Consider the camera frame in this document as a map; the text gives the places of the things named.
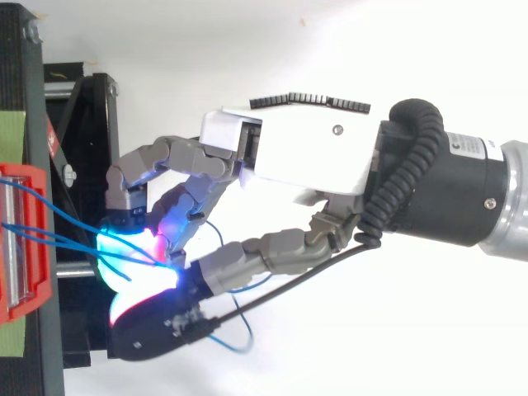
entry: green tape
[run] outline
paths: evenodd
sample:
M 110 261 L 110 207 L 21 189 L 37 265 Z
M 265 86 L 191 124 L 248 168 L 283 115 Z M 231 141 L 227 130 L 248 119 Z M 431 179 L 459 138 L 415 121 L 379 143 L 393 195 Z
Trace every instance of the green tape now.
M 0 163 L 22 163 L 25 123 L 24 111 L 0 111 Z M 0 357 L 23 357 L 25 337 L 26 317 L 1 325 Z
M 0 111 L 0 162 L 22 163 L 25 122 L 24 111 Z
M 24 357 L 26 317 L 0 326 L 0 357 Z

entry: white background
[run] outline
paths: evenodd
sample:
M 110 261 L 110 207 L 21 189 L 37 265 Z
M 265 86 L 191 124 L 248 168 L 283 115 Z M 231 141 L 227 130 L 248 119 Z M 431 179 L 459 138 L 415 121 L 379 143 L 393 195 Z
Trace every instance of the white background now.
M 384 114 L 422 97 L 449 131 L 526 138 L 523 1 L 25 1 L 47 62 L 79 61 L 120 84 L 121 153 L 191 137 L 222 105 L 288 91 L 367 101 Z M 151 190 L 173 183 L 166 176 Z M 314 208 L 231 188 L 212 216 L 227 240 L 304 227 Z M 216 248 L 210 229 L 189 253 Z M 285 279 L 242 300 L 250 300 Z M 528 263 L 386 235 L 252 311 L 248 356 L 209 340 L 144 363 L 66 370 L 67 395 L 527 394 Z M 231 309 L 220 298 L 207 309 Z M 242 344 L 239 320 L 219 335 Z

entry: robotic hand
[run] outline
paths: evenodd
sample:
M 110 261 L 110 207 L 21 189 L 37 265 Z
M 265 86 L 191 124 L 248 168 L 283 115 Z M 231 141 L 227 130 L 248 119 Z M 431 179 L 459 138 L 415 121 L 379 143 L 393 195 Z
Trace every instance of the robotic hand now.
M 210 112 L 200 140 L 162 137 L 114 164 L 107 173 L 107 227 L 118 234 L 149 229 L 163 238 L 164 261 L 177 272 L 168 288 L 112 319 L 116 355 L 144 360 L 199 340 L 335 262 L 378 248 L 383 231 L 479 243 L 487 254 L 528 261 L 528 144 L 501 149 L 447 134 L 440 112 L 417 99 L 395 105 L 376 134 L 377 123 L 370 105 L 290 93 Z M 189 178 L 147 213 L 147 183 L 169 169 Z M 186 242 L 235 179 L 243 188 L 273 186 L 300 204 L 327 204 L 308 232 L 286 229 L 229 243 L 184 268 Z M 360 246 L 332 257 L 355 229 Z M 267 271 L 303 275 L 222 318 L 200 311 L 203 299 Z

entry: metal rod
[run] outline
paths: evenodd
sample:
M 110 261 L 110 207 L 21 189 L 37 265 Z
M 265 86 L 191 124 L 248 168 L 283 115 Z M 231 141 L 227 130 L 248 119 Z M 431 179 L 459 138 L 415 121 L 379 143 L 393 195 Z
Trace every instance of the metal rod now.
M 57 277 L 60 278 L 83 278 L 94 276 L 92 266 L 89 262 L 58 262 Z
M 68 99 L 72 93 L 75 82 L 47 82 L 44 84 L 46 99 Z
M 21 177 L 2 177 L 10 182 L 22 183 Z M 21 193 L 12 186 L 2 185 L 0 206 L 2 207 L 2 222 L 7 224 L 24 224 L 24 207 Z M 3 258 L 6 263 L 7 305 L 17 306 L 27 296 L 27 272 L 25 245 L 21 237 L 7 231 L 2 232 L 4 246 Z

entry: blue light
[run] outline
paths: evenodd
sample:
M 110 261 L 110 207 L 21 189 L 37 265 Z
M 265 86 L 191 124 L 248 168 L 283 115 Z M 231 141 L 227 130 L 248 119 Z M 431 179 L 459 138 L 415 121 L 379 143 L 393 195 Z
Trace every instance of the blue light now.
M 142 248 L 152 255 L 156 260 L 165 262 L 165 249 L 167 240 L 162 235 L 153 236 L 150 230 L 133 235 L 120 235 L 119 237 Z M 115 252 L 127 257 L 138 258 L 149 262 L 150 260 L 140 252 L 109 238 L 105 235 L 97 235 L 97 249 L 106 252 Z M 128 309 L 157 295 L 164 290 L 174 289 L 177 285 L 178 274 L 172 268 L 165 266 L 138 264 L 127 262 L 119 258 L 106 257 L 106 260 L 117 270 L 126 274 L 131 281 L 123 279 L 115 272 L 109 270 L 104 263 L 98 261 L 98 268 L 102 279 L 118 295 L 112 301 L 110 308 L 111 324 Z

